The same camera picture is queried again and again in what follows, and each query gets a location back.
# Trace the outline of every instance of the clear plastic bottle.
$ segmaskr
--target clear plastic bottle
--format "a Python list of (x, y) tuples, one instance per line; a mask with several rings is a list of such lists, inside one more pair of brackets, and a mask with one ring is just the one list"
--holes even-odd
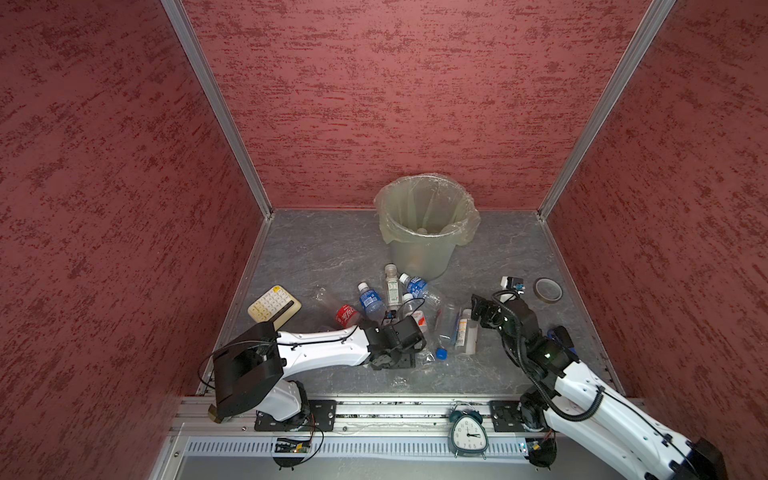
[(416, 321), (416, 325), (419, 326), (419, 329), (422, 332), (427, 331), (427, 320), (424, 317), (424, 312), (422, 312), (422, 300), (421, 299), (413, 299), (413, 295), (410, 293), (406, 293), (402, 296), (402, 308), (400, 309), (400, 314), (398, 320), (402, 320), (408, 315), (412, 316), (413, 319)]
[(413, 298), (423, 298), (425, 305), (429, 305), (436, 312), (440, 311), (443, 304), (442, 294), (435, 287), (428, 285), (421, 277), (411, 277), (404, 273), (400, 276), (400, 283), (405, 286), (408, 293), (413, 295)]
[(435, 356), (438, 360), (448, 358), (448, 350), (456, 342), (456, 328), (460, 316), (461, 310), (450, 304), (445, 305), (438, 315), (436, 328), (437, 349), (435, 350)]
[(365, 282), (360, 283), (357, 286), (357, 290), (360, 292), (360, 304), (365, 310), (368, 319), (381, 324), (382, 320), (384, 320), (384, 315), (387, 314), (387, 308), (382, 301), (382, 297)]
[(334, 315), (343, 329), (357, 325), (362, 320), (362, 314), (355, 307), (342, 302), (321, 286), (315, 288), (315, 300)]
[(384, 267), (386, 276), (386, 305), (390, 311), (400, 307), (400, 282), (397, 281), (397, 266), (394, 263)]

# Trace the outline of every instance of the metal frame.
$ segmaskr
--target metal frame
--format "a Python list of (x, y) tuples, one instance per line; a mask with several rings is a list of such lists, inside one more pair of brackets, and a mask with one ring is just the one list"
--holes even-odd
[(571, 271), (568, 269), (568, 265), (565, 263), (565, 258), (560, 252), (560, 247), (558, 247), (558, 243), (552, 236), (551, 230), (549, 230), (547, 221), (539, 217), (539, 224), (541, 225), (541, 230), (544, 232), (544, 237), (547, 239), (549, 249), (552, 251), (554, 261), (558, 265), (558, 270), (560, 270), (560, 274), (563, 276), (563, 280), (565, 281), (565, 289), (568, 291), (568, 295), (571, 296), (571, 299), (576, 306), (576, 310), (578, 310), (578, 312), (581, 314), (581, 317), (584, 318), (584, 321), (587, 323), (587, 328), (589, 329), (590, 335), (592, 336), (595, 344), (598, 346), (598, 352), (600, 353), (600, 356), (605, 363), (607, 374), (611, 377), (611, 381), (614, 384), (614, 389), (623, 396), (627, 395), (627, 392), (624, 390), (621, 382), (619, 382), (619, 377), (616, 375), (614, 364), (611, 363), (611, 359), (608, 357), (608, 354), (605, 351), (605, 346), (603, 345), (603, 341), (600, 339), (598, 330), (594, 326), (592, 317), (590, 316), (589, 311), (587, 311), (587, 306), (584, 304), (584, 300), (581, 298), (581, 294), (576, 287), (576, 282), (574, 282), (574, 279), (571, 276)]
[[(245, 269), (243, 270), (243, 275), (240, 277), (240, 282), (237, 284), (237, 290), (235, 290), (235, 294), (232, 297), (232, 302), (230, 303), (230, 308), (227, 311), (227, 316), (224, 317), (224, 323), (221, 326), (219, 337), (216, 339), (216, 343), (214, 344), (214, 348), (211, 350), (211, 352), (221, 348), (224, 346), (224, 344), (230, 341), (232, 329), (237, 322), (237, 316), (240, 314), (240, 311), (243, 308), (243, 301), (245, 300), (245, 296), (248, 293), (248, 287), (250, 286), (250, 281), (253, 278), (253, 273), (256, 271), (256, 266), (259, 264), (259, 258), (261, 258), (261, 252), (264, 250), (266, 236), (270, 231), (270, 225), (272, 225), (273, 220), (274, 214), (269, 215), (268, 217), (264, 217), (264, 220), (261, 223), (259, 234), (256, 237), (256, 243), (253, 245), (253, 249), (250, 252), (250, 257), (248, 258), (248, 262), (246, 263)], [(214, 362), (212, 359), (209, 359), (203, 373), (203, 378), (209, 380), (210, 374), (213, 372), (213, 370)], [(197, 387), (197, 394), (204, 395), (207, 390), (208, 388), (201, 383)]]
[(595, 105), (592, 115), (584, 126), (584, 130), (581, 131), (581, 135), (576, 140), (571, 154), (568, 155), (568, 159), (563, 164), (558, 177), (549, 189), (547, 197), (541, 203), (538, 213), (542, 219), (546, 220), (549, 217), (565, 187), (568, 185), (571, 177), (573, 177), (576, 168), (581, 163), (595, 137), (597, 137), (611, 110), (613, 110), (614, 105), (621, 96), (621, 92), (624, 91), (624, 87), (629, 83), (629, 79), (643, 59), (651, 42), (656, 37), (661, 24), (664, 23), (667, 15), (669, 15), (674, 3), (675, 0), (653, 0), (650, 3), (629, 45), (627, 45), (627, 50), (621, 56), (621, 60), (619, 60), (611, 79), (605, 86), (598, 104)]
[[(508, 396), (318, 396), (316, 399), (332, 399), (336, 406), (336, 423), (332, 432), (325, 432), (326, 439), (430, 439), (447, 438), (453, 409), (468, 408), (469, 404), (483, 416), (483, 427), (492, 442), (537, 438), (545, 432), (495, 432), (488, 403), (491, 400), (510, 400)], [(644, 407), (642, 399), (628, 399), (634, 405)], [(270, 441), (278, 432), (255, 432), (253, 424), (258, 412), (251, 410), (233, 417), (229, 422), (217, 424), (208, 418), (208, 406), (215, 402), (212, 395), (182, 398), (178, 413), (167, 437), (166, 446), (155, 465), (150, 480), (174, 480), (181, 467), (190, 442), (210, 441), (215, 438), (237, 442), (238, 439)]]
[(216, 119), (221, 126), (221, 130), (224, 132), (224, 136), (230, 144), (232, 153), (235, 155), (237, 163), (243, 171), (243, 176), (245, 176), (245, 179), (248, 182), (253, 197), (259, 204), (262, 215), (265, 219), (271, 217), (274, 212), (272, 204), (270, 204), (270, 200), (266, 197), (266, 191), (261, 184), (259, 174), (253, 166), (253, 162), (250, 159), (243, 138), (237, 130), (237, 126), (227, 107), (224, 96), (221, 94), (218, 83), (216, 83), (214, 73), (210, 70), (203, 49), (192, 28), (187, 11), (184, 10), (181, 0), (161, 0), (161, 2), (170, 19), (170, 23), (174, 26), (176, 36), (179, 38), (181, 46), (187, 53), (187, 58), (189, 59), (190, 64), (192, 64), (192, 69), (197, 76), (197, 80), (200, 81), (200, 86), (203, 87), (205, 96), (208, 97), (210, 107), (214, 111)]

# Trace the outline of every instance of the wire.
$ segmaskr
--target wire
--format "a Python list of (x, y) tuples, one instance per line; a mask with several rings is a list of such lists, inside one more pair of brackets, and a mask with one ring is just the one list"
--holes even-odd
[(292, 346), (293, 348), (296, 348), (296, 347), (298, 347), (298, 346), (302, 346), (302, 345), (316, 345), (317, 343), (336, 343), (336, 342), (345, 342), (345, 341), (347, 341), (347, 339), (348, 339), (349, 337), (351, 337), (352, 335), (354, 335), (354, 334), (355, 334), (355, 332), (357, 331), (357, 328), (358, 328), (358, 325), (355, 325), (355, 328), (354, 328), (354, 329), (353, 329), (351, 332), (349, 332), (349, 335), (345, 336), (345, 337), (344, 337), (344, 338), (342, 338), (342, 339), (335, 339), (335, 340), (316, 340), (315, 342), (301, 342), (301, 343), (298, 343), (298, 342), (294, 342), (294, 343), (278, 343), (277, 345), (280, 345), (280, 346)]
[(420, 296), (419, 296), (419, 297), (416, 297), (416, 298), (411, 298), (410, 300), (406, 300), (405, 302), (403, 302), (403, 303), (402, 303), (402, 305), (401, 305), (400, 307), (398, 307), (397, 311), (395, 312), (395, 318), (399, 318), (399, 317), (400, 317), (400, 310), (402, 310), (402, 308), (403, 308), (404, 306), (406, 306), (406, 305), (407, 305), (409, 302), (415, 302), (416, 300), (421, 300), (422, 302), (419, 304), (419, 306), (417, 306), (417, 307), (414, 309), (414, 311), (416, 311), (416, 310), (418, 310), (418, 309), (422, 308), (422, 306), (424, 306), (424, 302), (426, 302), (426, 301), (427, 301), (427, 300), (426, 300), (426, 298), (422, 298), (422, 297), (420, 297)]
[[(509, 318), (514, 321), (514, 324), (515, 324), (515, 340), (516, 340), (515, 343), (516, 343), (516, 347), (517, 347), (516, 348), (517, 351), (515, 352), (515, 354), (517, 355), (517, 362), (515, 362), (515, 363), (518, 364), (518, 366), (520, 367), (520, 370), (523, 371), (525, 376), (527, 376), (528, 379), (531, 380), (531, 383), (533, 383), (533, 386), (536, 387), (536, 390), (538, 390), (539, 394), (544, 399), (544, 401), (547, 404), (547, 406), (550, 409), (552, 409), (552, 411), (555, 414), (557, 414), (559, 417), (561, 417), (561, 418), (563, 418), (565, 420), (568, 420), (569, 422), (583, 422), (584, 420), (589, 419), (600, 408), (600, 404), (603, 401), (603, 391), (605, 390), (605, 388), (603, 386), (598, 386), (598, 392), (594, 395), (594, 400), (592, 401), (592, 404), (583, 413), (579, 413), (577, 415), (571, 415), (569, 413), (565, 413), (562, 410), (560, 410), (558, 408), (558, 406), (555, 405), (554, 402), (552, 402), (552, 398), (549, 396), (549, 393), (544, 388), (544, 386), (538, 381), (538, 379), (536, 377), (533, 376), (533, 374), (531, 372), (528, 371), (528, 366), (525, 364), (525, 362), (523, 360), (523, 358), (524, 358), (523, 351), (525, 349), (525, 345), (523, 343), (522, 322), (520, 321), (520, 319), (518, 319), (518, 317), (515, 315), (515, 313), (512, 312), (512, 310), (508, 306), (506, 306), (502, 302), (502, 300), (501, 300), (502, 295), (508, 295), (508, 294), (511, 294), (515, 298), (518, 297), (518, 293), (515, 290), (499, 290), (498, 292), (494, 293), (491, 296), (491, 298), (493, 299), (494, 302), (496, 302), (498, 307), (501, 308), (502, 310), (504, 310), (508, 314)], [(504, 333), (501, 330), (499, 330), (499, 334), (501, 334), (501, 336), (502, 336), (502, 345), (504, 346), (504, 349), (505, 349), (505, 352), (506, 352), (509, 349), (509, 347), (507, 346), (507, 344), (505, 342)]]
[[(302, 460), (301, 462), (299, 462), (299, 463), (295, 464), (293, 467), (297, 467), (297, 466), (299, 466), (299, 465), (301, 465), (301, 464), (303, 464), (303, 463), (307, 463), (309, 460), (311, 460), (311, 459), (312, 459), (312, 457), (313, 457), (313, 456), (315, 456), (315, 455), (317, 455), (317, 452), (319, 452), (319, 451), (320, 451), (320, 449), (323, 447), (323, 443), (325, 443), (325, 442), (326, 442), (326, 433), (325, 433), (325, 431), (324, 431), (323, 429), (321, 429), (321, 428), (320, 428), (320, 427), (317, 425), (317, 423), (315, 423), (315, 414), (314, 414), (314, 413), (313, 413), (313, 414), (311, 414), (309, 418), (310, 418), (310, 420), (311, 420), (311, 422), (312, 422), (312, 425), (310, 425), (310, 427), (312, 428), (312, 432), (311, 432), (311, 434), (310, 434), (310, 448), (312, 448), (312, 438), (314, 438), (314, 435), (315, 435), (315, 430), (320, 430), (320, 435), (321, 435), (321, 436), (320, 436), (320, 445), (318, 445), (318, 446), (317, 446), (317, 449), (316, 449), (314, 452), (312, 452), (312, 455), (308, 456), (307, 458), (305, 458), (305, 459), (304, 459), (304, 460)], [(296, 426), (296, 427), (304, 427), (304, 426), (307, 426), (306, 424), (304, 424), (304, 425), (300, 425), (300, 424), (298, 424), (298, 423), (285, 423), (285, 422), (281, 422), (281, 423), (282, 423), (283, 425), (293, 425), (293, 426)]]
[(630, 412), (632, 412), (632, 413), (634, 413), (635, 415), (637, 415), (638, 417), (640, 417), (640, 418), (643, 420), (643, 422), (646, 422), (646, 423), (648, 424), (648, 426), (649, 426), (649, 427), (651, 427), (651, 428), (654, 430), (654, 432), (656, 432), (656, 434), (657, 434), (657, 435), (659, 435), (659, 436), (660, 436), (662, 439), (666, 440), (666, 441), (667, 441), (667, 442), (668, 442), (670, 445), (672, 445), (672, 448), (673, 448), (673, 449), (677, 450), (677, 453), (679, 453), (679, 454), (680, 454), (680, 456), (681, 456), (681, 457), (683, 457), (683, 460), (684, 460), (684, 461), (686, 461), (686, 462), (688, 462), (688, 465), (690, 466), (690, 469), (694, 471), (694, 475), (695, 475), (697, 478), (699, 477), (699, 474), (696, 472), (696, 467), (694, 467), (694, 464), (690, 462), (690, 460), (688, 459), (688, 457), (686, 457), (685, 455), (683, 455), (683, 453), (680, 451), (680, 449), (677, 447), (677, 445), (675, 445), (674, 443), (672, 443), (672, 438), (670, 438), (670, 439), (667, 439), (666, 437), (664, 437), (664, 435), (663, 435), (661, 432), (659, 432), (659, 429), (657, 429), (656, 427), (654, 427), (654, 425), (653, 425), (651, 422), (648, 422), (648, 420), (647, 420), (645, 417), (643, 417), (643, 416), (642, 416), (642, 415), (641, 415), (641, 414), (640, 414), (640, 413), (639, 413), (637, 410), (633, 409), (632, 407), (630, 407), (630, 406), (629, 406), (629, 405), (627, 405), (626, 403), (622, 402), (621, 400), (617, 399), (616, 397), (614, 397), (613, 395), (611, 395), (611, 394), (610, 394), (610, 393), (608, 393), (608, 392), (606, 392), (606, 393), (605, 393), (605, 395), (606, 395), (606, 396), (608, 396), (608, 397), (611, 397), (611, 398), (612, 398), (613, 400), (615, 400), (616, 402), (618, 402), (618, 403), (620, 403), (621, 405), (623, 405), (623, 406), (627, 407), (627, 408), (629, 409), (629, 411), (630, 411)]

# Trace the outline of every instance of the crushed plastic bottle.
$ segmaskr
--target crushed plastic bottle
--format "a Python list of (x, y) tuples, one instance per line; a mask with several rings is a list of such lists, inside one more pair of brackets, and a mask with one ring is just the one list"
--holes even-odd
[(362, 315), (354, 306), (342, 302), (324, 287), (316, 287), (314, 297), (320, 305), (334, 315), (343, 329), (355, 326), (362, 320)]
[(368, 283), (362, 282), (357, 286), (360, 292), (360, 304), (366, 312), (369, 320), (381, 324), (384, 316), (387, 314), (386, 305), (376, 291), (368, 286)]

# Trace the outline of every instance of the red label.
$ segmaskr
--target red label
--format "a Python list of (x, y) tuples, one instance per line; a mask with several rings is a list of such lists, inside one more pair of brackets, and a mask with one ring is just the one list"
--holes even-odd
[(336, 321), (339, 322), (343, 329), (345, 329), (346, 324), (353, 316), (355, 316), (355, 313), (357, 313), (355, 307), (345, 305), (341, 307), (338, 312), (336, 312)]

